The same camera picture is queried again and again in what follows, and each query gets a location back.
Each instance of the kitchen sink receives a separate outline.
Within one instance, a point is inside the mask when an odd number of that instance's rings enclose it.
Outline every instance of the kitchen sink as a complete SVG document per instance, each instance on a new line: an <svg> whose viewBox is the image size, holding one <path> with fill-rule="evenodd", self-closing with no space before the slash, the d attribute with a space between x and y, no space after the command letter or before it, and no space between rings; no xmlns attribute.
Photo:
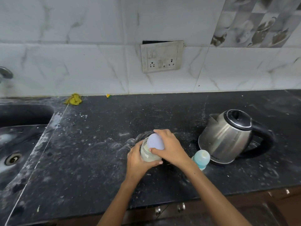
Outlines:
<svg viewBox="0 0 301 226"><path fill-rule="evenodd" d="M53 113L47 105L0 105L0 191L20 172Z"/></svg>

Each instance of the stainless steel kettle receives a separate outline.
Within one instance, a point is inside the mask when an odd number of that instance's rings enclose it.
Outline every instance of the stainless steel kettle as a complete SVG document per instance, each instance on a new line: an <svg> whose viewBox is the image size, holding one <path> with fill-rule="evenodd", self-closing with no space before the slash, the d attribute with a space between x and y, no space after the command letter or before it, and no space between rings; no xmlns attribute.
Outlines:
<svg viewBox="0 0 301 226"><path fill-rule="evenodd" d="M244 152L252 136L261 144ZM253 158L267 152L275 142L274 134L243 111L230 109L222 114L210 114L209 123L199 136L199 147L210 154L212 161L227 164L236 157Z"/></svg>

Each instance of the person's left hand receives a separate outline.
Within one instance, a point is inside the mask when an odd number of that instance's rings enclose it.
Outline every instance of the person's left hand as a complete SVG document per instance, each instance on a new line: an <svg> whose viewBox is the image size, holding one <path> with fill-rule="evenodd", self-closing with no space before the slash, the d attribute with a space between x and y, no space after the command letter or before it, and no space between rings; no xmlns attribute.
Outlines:
<svg viewBox="0 0 301 226"><path fill-rule="evenodd" d="M145 173L152 167L162 164L162 160L145 162L140 156L140 146L143 140L136 145L128 153L128 162L126 168L126 180L138 183Z"/></svg>

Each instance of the sink drain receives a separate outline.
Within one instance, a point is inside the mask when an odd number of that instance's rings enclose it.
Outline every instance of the sink drain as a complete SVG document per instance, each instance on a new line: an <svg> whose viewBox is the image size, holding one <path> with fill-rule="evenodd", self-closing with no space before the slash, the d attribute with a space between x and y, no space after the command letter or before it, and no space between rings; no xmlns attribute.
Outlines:
<svg viewBox="0 0 301 226"><path fill-rule="evenodd" d="M12 165L16 164L20 160L21 157L22 157L21 154L13 153L12 155L10 155L6 158L4 164L7 166L12 166Z"/></svg>

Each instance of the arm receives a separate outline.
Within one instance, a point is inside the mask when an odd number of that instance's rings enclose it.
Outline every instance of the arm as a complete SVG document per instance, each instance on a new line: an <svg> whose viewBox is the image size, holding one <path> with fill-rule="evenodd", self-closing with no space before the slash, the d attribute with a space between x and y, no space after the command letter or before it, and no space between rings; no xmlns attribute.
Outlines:
<svg viewBox="0 0 301 226"><path fill-rule="evenodd" d="M118 193L97 226L120 226L131 195L133 194L138 182L145 175L146 171L163 163L159 160L153 162L143 161L140 156L141 144L142 141L138 142L128 153L126 179L122 182Z"/></svg>
<svg viewBox="0 0 301 226"><path fill-rule="evenodd" d="M173 133L168 129L154 130L154 132L162 137L165 149L151 148L150 151L174 164L185 173L218 226L251 226L186 154Z"/></svg>

